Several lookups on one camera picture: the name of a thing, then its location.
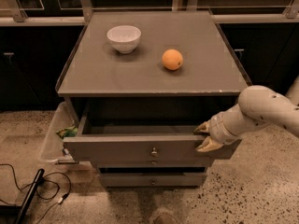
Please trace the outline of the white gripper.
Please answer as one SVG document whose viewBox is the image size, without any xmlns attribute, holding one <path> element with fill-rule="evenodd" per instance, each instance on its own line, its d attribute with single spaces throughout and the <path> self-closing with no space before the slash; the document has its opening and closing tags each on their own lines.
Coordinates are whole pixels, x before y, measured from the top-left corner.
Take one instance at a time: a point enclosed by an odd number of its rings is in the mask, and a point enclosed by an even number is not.
<svg viewBox="0 0 299 224">
<path fill-rule="evenodd" d="M 237 135 L 230 133 L 225 127 L 223 112 L 214 115 L 209 121 L 201 123 L 193 132 L 210 134 L 210 136 L 195 149 L 197 152 L 202 153 L 218 150 L 223 147 L 223 145 L 231 145 L 239 139 Z"/>
</svg>

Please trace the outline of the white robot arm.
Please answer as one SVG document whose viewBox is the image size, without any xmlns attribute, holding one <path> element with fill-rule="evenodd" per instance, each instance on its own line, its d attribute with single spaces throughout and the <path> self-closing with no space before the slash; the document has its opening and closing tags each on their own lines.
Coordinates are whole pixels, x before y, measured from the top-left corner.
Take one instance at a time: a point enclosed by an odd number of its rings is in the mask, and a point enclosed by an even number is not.
<svg viewBox="0 0 299 224">
<path fill-rule="evenodd" d="M 195 133 L 207 134 L 195 150 L 209 152 L 220 149 L 239 140 L 242 133 L 258 131 L 269 124 L 299 136 L 298 79 L 286 96 L 260 85 L 245 88 L 236 105 L 195 128 Z"/>
</svg>

